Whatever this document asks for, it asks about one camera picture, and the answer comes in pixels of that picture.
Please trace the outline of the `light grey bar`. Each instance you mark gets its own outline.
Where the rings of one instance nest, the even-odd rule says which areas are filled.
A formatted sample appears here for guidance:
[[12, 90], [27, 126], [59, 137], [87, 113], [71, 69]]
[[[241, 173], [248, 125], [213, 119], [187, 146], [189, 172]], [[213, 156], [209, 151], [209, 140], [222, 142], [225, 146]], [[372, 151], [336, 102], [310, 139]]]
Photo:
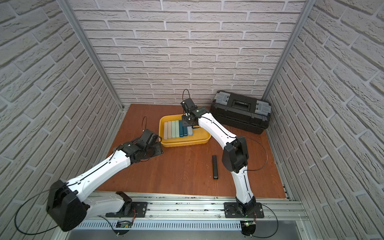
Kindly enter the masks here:
[[192, 126], [188, 126], [187, 127], [187, 131], [188, 131], [188, 136], [192, 136], [193, 135], [193, 127]]

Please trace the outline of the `light mint bar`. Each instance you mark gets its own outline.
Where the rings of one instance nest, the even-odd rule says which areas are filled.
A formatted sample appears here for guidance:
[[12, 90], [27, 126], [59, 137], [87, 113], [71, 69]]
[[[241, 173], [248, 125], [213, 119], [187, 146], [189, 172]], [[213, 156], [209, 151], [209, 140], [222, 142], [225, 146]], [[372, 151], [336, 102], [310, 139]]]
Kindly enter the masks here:
[[179, 120], [175, 121], [175, 136], [176, 136], [176, 138], [180, 137]]

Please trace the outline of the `dark teal bar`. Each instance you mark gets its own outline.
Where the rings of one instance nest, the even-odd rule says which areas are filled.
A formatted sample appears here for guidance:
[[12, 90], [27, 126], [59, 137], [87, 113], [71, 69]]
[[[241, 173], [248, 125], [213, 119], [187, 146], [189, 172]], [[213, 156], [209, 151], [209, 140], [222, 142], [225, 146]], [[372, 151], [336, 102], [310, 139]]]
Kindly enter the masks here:
[[184, 136], [184, 127], [182, 121], [179, 121], [179, 137], [182, 138]]

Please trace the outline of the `pale green bar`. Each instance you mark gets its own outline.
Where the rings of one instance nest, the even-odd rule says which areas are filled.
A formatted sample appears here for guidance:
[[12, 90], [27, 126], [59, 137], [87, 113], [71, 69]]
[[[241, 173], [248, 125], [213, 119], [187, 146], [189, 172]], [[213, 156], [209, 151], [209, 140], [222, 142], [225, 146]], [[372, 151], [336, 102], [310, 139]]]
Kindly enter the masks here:
[[172, 138], [175, 139], [176, 137], [176, 121], [172, 121]]

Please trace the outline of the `long beige bar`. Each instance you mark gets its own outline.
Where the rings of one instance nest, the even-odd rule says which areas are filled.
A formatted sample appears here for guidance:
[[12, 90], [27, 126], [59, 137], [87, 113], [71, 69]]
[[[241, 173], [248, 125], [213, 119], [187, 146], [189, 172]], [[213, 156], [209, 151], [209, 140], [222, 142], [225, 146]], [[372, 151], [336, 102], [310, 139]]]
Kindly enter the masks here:
[[173, 127], [172, 127], [172, 121], [168, 121], [167, 122], [167, 127], [168, 127], [168, 130], [167, 130], [167, 137], [168, 137], [168, 139], [172, 139], [173, 138], [173, 135], [172, 135], [172, 129], [173, 129]]

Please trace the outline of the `black bar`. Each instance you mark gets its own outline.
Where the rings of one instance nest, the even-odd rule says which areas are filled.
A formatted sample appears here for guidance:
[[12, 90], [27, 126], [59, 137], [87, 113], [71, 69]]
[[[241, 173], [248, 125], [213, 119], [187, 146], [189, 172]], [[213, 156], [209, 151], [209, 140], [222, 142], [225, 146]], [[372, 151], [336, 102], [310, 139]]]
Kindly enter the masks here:
[[212, 156], [212, 164], [213, 164], [213, 179], [218, 180], [219, 174], [218, 174], [218, 163], [217, 163], [217, 156]]

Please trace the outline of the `short beige bar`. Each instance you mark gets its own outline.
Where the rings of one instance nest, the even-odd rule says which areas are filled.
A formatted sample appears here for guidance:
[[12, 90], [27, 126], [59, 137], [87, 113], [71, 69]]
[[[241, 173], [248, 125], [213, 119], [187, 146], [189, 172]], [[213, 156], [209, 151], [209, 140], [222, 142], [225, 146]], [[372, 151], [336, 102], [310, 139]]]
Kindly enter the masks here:
[[164, 140], [168, 139], [168, 122], [164, 122]]

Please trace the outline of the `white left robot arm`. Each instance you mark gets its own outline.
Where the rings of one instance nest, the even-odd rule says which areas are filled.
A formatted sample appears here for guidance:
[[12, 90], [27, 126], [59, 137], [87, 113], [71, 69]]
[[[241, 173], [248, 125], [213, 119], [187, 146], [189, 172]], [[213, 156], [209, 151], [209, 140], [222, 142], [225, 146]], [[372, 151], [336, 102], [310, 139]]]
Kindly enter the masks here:
[[132, 199], [123, 192], [98, 198], [90, 195], [121, 170], [163, 154], [162, 140], [156, 133], [144, 130], [139, 138], [117, 146], [109, 157], [85, 173], [65, 183], [56, 181], [49, 191], [47, 213], [64, 232], [98, 215], [134, 215]]

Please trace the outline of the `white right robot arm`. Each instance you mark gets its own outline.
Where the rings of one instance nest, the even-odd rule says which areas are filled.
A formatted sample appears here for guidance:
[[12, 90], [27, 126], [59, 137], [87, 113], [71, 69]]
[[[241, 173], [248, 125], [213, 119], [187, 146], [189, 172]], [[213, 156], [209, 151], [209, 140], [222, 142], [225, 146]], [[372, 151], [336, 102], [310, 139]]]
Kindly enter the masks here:
[[222, 163], [231, 172], [236, 187], [238, 211], [246, 216], [256, 200], [251, 190], [248, 173], [248, 146], [244, 137], [238, 137], [222, 126], [204, 107], [197, 107], [191, 98], [183, 100], [184, 120], [191, 126], [207, 131], [222, 147]]

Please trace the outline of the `yellow plastic tray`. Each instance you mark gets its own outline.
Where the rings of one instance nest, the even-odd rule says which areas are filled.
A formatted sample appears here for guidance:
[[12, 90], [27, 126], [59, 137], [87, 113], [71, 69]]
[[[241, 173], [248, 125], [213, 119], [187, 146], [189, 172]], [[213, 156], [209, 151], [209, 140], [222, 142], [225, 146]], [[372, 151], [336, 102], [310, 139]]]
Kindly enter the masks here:
[[183, 115], [169, 115], [160, 119], [159, 137], [163, 147], [182, 147], [205, 144], [211, 135], [199, 127], [184, 127]]

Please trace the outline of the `black plastic toolbox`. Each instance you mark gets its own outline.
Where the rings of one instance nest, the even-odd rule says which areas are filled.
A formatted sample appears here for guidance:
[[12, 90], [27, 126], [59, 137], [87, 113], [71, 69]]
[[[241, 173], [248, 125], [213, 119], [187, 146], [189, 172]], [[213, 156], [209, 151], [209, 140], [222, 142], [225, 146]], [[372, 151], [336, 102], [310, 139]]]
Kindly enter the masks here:
[[272, 107], [255, 98], [218, 91], [210, 112], [222, 125], [260, 135], [269, 127]]

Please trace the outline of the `white vent grille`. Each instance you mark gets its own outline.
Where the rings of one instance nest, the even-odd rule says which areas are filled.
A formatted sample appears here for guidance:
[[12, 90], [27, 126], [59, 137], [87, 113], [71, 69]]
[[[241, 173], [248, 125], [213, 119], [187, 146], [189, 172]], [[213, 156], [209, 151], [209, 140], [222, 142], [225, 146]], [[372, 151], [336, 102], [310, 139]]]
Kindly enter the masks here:
[[240, 221], [177, 221], [177, 220], [136, 220], [128, 221], [87, 220], [76, 230], [157, 230], [157, 231], [240, 231]]

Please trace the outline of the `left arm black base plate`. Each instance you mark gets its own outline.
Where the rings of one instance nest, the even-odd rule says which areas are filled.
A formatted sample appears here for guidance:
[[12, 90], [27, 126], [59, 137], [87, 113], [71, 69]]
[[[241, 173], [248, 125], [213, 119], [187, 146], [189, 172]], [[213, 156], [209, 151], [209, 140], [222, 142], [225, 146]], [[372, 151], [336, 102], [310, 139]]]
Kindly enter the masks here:
[[125, 203], [116, 213], [107, 213], [107, 218], [144, 218], [147, 212], [148, 202]]

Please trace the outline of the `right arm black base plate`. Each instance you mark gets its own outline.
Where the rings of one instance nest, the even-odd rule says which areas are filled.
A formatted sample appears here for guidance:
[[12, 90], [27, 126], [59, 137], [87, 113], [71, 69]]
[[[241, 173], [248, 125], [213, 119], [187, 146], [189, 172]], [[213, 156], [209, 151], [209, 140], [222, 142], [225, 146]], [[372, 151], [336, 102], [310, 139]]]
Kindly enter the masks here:
[[235, 202], [226, 202], [224, 203], [225, 218], [227, 219], [263, 219], [265, 217], [264, 210], [261, 203], [256, 202], [256, 206], [247, 214], [242, 215], [238, 209], [238, 205]]

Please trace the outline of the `aluminium corner post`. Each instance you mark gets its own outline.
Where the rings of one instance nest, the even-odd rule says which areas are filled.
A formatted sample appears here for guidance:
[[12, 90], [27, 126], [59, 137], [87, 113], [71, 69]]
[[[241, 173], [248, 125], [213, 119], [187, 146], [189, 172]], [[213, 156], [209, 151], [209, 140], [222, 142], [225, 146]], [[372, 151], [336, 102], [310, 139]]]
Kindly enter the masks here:
[[275, 81], [277, 80], [278, 78], [278, 75], [281, 71], [281, 69], [283, 68], [283, 65], [285, 64], [286, 60], [288, 59], [289, 57], [289, 54], [291, 53], [297, 39], [298, 39], [298, 36], [300, 35], [308, 17], [309, 17], [309, 14], [311, 13], [312, 11], [312, 8], [314, 7], [316, 3], [316, 0], [309, 0], [309, 1], [306, 1], [304, 6], [303, 6], [303, 9], [299, 15], [299, 18], [298, 18], [298, 21], [296, 22], [292, 32], [291, 32], [291, 35], [287, 41], [287, 44], [286, 46], [284, 47], [283, 49], [283, 52], [282, 52], [282, 55], [280, 56], [279, 58], [279, 61], [277, 62], [277, 65], [274, 69], [274, 72], [271, 76], [271, 79], [264, 91], [264, 94], [262, 96], [262, 101], [266, 101], [268, 95], [269, 95], [269, 92], [271, 91]]
[[94, 47], [92, 46], [90, 39], [88, 38], [88, 36], [87, 36], [85, 30], [83, 29], [80, 21], [76, 17], [76, 14], [75, 14], [74, 10], [72, 9], [70, 2], [65, 1], [65, 0], [59, 0], [58, 4], [61, 7], [64, 15], [68, 19], [69, 23], [71, 24], [74, 32], [78, 36], [79, 41], [83, 45], [83, 47], [84, 47], [86, 53], [88, 54], [90, 60], [94, 64], [94, 66], [95, 66], [96, 70], [98, 71], [102, 81], [104, 82], [104, 84], [106, 85], [106, 88], [110, 92], [113, 100], [117, 104], [118, 108], [121, 111], [123, 111], [125, 107], [124, 107], [122, 101], [120, 100], [120, 98], [117, 94], [117, 91], [115, 90], [110, 78], [108, 77], [108, 74], [101, 63], [100, 58], [98, 57]]

